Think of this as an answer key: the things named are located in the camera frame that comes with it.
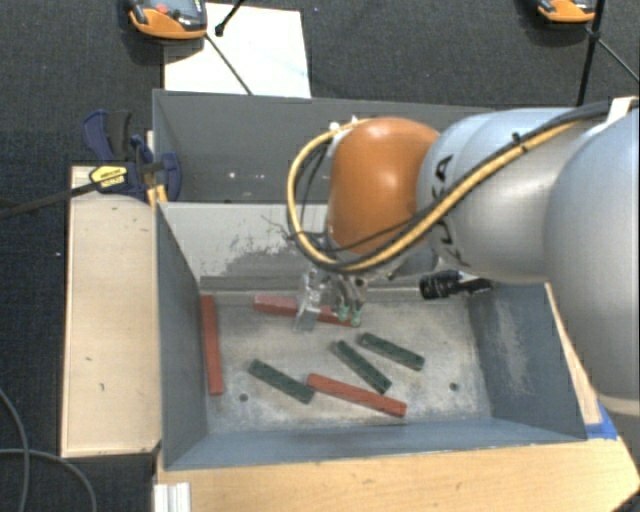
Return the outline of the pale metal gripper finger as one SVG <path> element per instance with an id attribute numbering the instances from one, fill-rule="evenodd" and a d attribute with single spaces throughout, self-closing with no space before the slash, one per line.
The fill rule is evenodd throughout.
<path id="1" fill-rule="evenodd" d="M 314 330 L 319 316 L 319 308 L 301 307 L 296 311 L 293 329 L 297 332 L 311 332 Z"/>
<path id="2" fill-rule="evenodd" d="M 321 282 L 318 281 L 318 270 L 310 268 L 301 276 L 298 291 L 298 310 L 320 310 L 322 302 Z"/>

